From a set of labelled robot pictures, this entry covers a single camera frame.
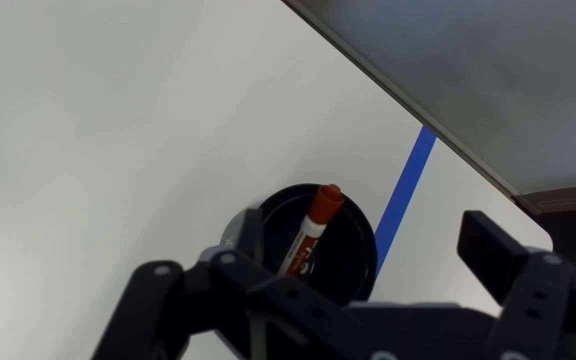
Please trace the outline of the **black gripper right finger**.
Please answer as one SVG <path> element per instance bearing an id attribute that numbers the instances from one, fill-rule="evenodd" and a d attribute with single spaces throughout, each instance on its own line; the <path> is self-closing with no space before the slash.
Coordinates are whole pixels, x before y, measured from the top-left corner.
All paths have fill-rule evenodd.
<path id="1" fill-rule="evenodd" d="M 481 211 L 463 215 L 458 256 L 503 306 L 486 341 L 488 360 L 573 360 L 576 266 L 522 246 Z"/>

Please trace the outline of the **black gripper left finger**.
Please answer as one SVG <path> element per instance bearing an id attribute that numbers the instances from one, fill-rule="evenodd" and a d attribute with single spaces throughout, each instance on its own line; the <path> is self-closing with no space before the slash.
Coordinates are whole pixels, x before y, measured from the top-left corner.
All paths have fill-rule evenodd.
<path id="1" fill-rule="evenodd" d="M 173 260 L 138 266 L 92 360 L 183 360 L 191 339 L 204 332 L 244 360 L 397 360 L 357 312 L 225 249 L 191 270 Z"/>

